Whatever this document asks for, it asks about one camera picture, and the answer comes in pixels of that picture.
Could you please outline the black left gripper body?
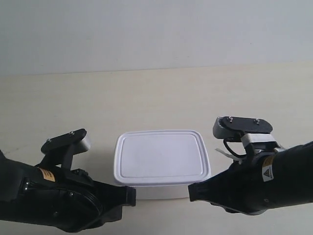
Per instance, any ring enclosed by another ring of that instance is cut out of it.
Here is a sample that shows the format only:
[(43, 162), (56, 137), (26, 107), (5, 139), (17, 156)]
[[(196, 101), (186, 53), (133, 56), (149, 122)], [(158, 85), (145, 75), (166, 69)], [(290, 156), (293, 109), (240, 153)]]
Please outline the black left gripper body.
[(25, 166), (24, 223), (77, 233), (121, 218), (122, 187), (95, 181), (81, 169)]

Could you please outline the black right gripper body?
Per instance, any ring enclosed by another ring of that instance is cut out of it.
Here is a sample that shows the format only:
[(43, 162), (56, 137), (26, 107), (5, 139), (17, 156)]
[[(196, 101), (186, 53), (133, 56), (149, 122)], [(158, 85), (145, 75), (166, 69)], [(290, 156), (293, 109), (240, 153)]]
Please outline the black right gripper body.
[(230, 213), (261, 214), (279, 207), (275, 156), (248, 158), (207, 181), (207, 201)]

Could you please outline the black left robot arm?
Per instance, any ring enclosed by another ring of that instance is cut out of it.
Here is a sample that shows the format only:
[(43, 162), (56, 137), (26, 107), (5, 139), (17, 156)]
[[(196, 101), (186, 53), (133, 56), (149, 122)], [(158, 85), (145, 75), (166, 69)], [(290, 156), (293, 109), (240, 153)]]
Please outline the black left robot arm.
[(136, 190), (93, 180), (82, 169), (43, 168), (0, 156), (0, 218), (67, 233), (121, 220)]

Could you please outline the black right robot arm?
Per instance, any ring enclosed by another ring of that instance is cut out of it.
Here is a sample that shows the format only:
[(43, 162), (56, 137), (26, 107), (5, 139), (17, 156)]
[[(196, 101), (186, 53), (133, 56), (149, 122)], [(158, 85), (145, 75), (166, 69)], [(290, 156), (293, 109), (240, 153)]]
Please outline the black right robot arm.
[(313, 201), (313, 144), (260, 152), (241, 164), (188, 186), (189, 199), (229, 213), (259, 215), (270, 209)]

